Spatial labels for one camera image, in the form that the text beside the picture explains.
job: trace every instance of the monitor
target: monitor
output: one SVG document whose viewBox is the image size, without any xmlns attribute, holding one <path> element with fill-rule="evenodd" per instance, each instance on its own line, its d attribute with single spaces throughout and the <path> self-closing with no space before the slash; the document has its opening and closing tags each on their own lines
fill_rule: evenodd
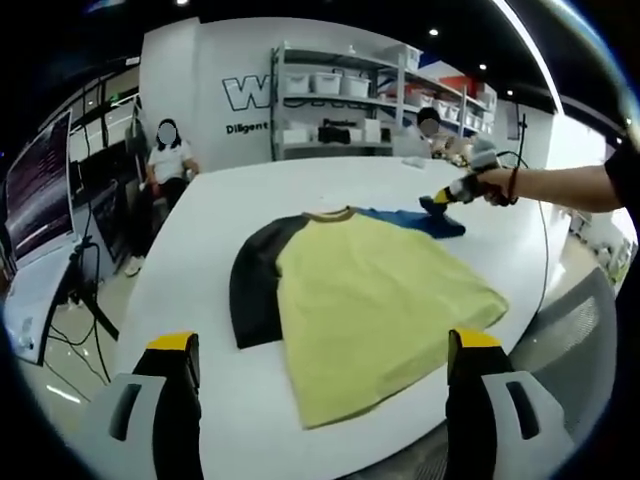
<svg viewBox="0 0 640 480">
<path fill-rule="evenodd" d="M 25 259 L 35 260 L 74 236 L 68 180 L 70 123 L 70 111 L 51 122 L 7 174 L 6 225 L 18 268 Z"/>
</svg>

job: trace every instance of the black sleeve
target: black sleeve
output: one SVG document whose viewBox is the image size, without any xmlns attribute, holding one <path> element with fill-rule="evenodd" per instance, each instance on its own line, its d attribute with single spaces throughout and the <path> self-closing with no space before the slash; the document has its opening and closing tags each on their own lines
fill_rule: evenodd
<svg viewBox="0 0 640 480">
<path fill-rule="evenodd" d="M 282 340 L 276 261 L 308 217 L 280 218 L 251 235 L 236 256 L 229 280 L 229 309 L 238 348 Z"/>
<path fill-rule="evenodd" d="M 640 180 L 640 154 L 626 139 L 616 152 L 604 164 L 607 175 L 611 179 L 613 189 L 620 203 L 629 211 L 634 225 L 638 225 L 638 180 Z"/>
</svg>

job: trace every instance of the black pants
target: black pants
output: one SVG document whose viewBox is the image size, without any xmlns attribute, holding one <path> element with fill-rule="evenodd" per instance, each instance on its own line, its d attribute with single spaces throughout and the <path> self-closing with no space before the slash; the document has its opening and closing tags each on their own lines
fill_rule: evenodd
<svg viewBox="0 0 640 480">
<path fill-rule="evenodd" d="M 170 178 L 160 185 L 160 193 L 162 197 L 167 199 L 169 211 L 173 210 L 186 188 L 187 182 L 182 178 Z M 146 185 L 133 202 L 128 237 L 131 254 L 135 257 L 146 257 L 155 240 L 153 231 L 153 202 L 155 200 L 151 186 Z"/>
</svg>

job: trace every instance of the white table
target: white table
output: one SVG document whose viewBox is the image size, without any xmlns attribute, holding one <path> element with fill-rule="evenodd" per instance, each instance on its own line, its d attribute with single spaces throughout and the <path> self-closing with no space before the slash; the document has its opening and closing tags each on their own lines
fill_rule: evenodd
<svg viewBox="0 0 640 480">
<path fill-rule="evenodd" d="M 240 351 L 229 315 L 229 275 L 244 241 L 272 220 L 303 211 L 354 205 L 420 211 L 418 197 L 434 194 L 463 174 L 442 161 L 426 170 L 398 158 L 291 160 L 203 174 L 194 180 L 162 227 L 132 293 L 116 352 L 116 370 L 130 372 L 159 335 L 200 335 L 205 478 L 326 480 L 378 462 L 429 432 L 445 418 L 445 367 L 335 425 L 302 429 L 282 342 Z M 550 262 L 558 262 L 569 219 L 549 214 Z M 510 351 L 543 293 L 545 238 L 536 202 L 510 208 L 484 201 L 458 205 L 450 215 L 467 227 L 442 241 L 510 302 L 488 331 Z"/>
</svg>

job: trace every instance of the woman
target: woman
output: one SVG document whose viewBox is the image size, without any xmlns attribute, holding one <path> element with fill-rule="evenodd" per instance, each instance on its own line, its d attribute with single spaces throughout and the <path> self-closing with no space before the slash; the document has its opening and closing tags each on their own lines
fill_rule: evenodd
<svg viewBox="0 0 640 480">
<path fill-rule="evenodd" d="M 156 145 L 147 163 L 147 184 L 134 201 L 131 214 L 131 259 L 125 275 L 132 277 L 142 268 L 144 257 L 153 243 L 153 202 L 166 198 L 169 211 L 187 188 L 186 171 L 194 175 L 200 167 L 193 159 L 189 144 L 180 137 L 176 122 L 166 118 L 158 125 Z"/>
</svg>

